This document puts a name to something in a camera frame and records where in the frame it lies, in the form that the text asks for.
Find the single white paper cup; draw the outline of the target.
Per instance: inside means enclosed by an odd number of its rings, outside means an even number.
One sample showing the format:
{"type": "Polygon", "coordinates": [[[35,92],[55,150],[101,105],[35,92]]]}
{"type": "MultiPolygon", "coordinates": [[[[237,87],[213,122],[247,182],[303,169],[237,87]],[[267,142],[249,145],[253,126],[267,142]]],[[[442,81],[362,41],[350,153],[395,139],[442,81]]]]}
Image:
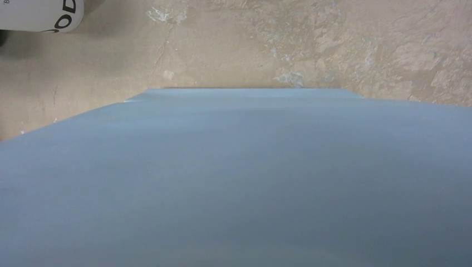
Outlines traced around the single white paper cup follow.
{"type": "Polygon", "coordinates": [[[70,32],[82,21],[83,0],[1,0],[1,29],[70,32]]]}

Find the light blue paper bag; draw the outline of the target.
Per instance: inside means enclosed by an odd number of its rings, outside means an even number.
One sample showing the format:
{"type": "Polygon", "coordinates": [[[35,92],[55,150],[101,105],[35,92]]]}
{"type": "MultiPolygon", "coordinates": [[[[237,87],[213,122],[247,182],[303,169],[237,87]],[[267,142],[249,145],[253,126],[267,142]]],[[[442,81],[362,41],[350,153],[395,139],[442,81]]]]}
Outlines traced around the light blue paper bag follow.
{"type": "Polygon", "coordinates": [[[471,108],[157,89],[1,142],[2,266],[470,266],[471,108]]]}

